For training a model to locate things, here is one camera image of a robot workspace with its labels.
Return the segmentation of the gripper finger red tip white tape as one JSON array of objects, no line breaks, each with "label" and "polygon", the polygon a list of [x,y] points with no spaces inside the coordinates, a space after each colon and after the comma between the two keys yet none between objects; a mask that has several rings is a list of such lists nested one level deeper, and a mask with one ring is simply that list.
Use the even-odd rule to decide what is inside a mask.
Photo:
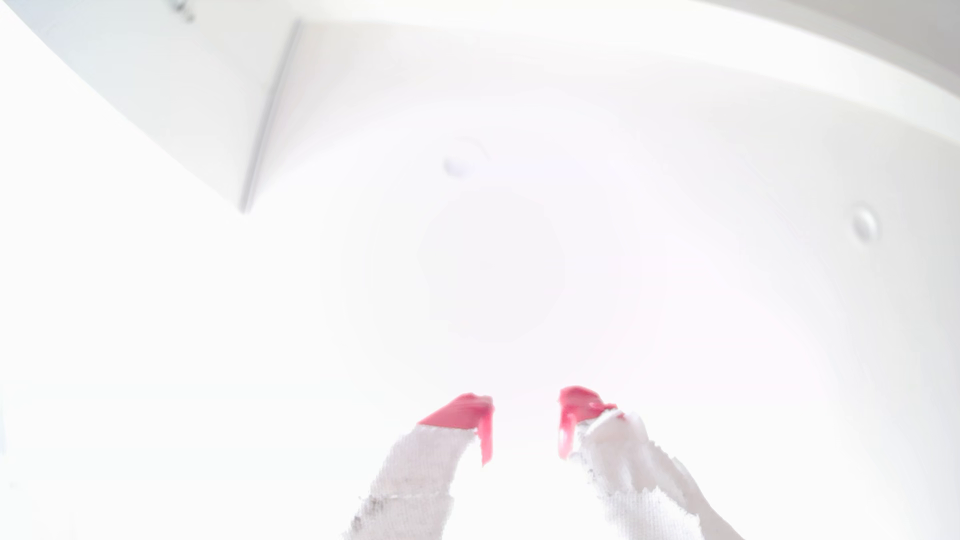
[{"label": "gripper finger red tip white tape", "polygon": [[742,539],[639,415],[582,386],[560,389],[558,406],[558,455],[613,539]]},{"label": "gripper finger red tip white tape", "polygon": [[466,393],[419,420],[390,447],[345,539],[442,539],[464,455],[493,458],[494,413],[492,397]]}]

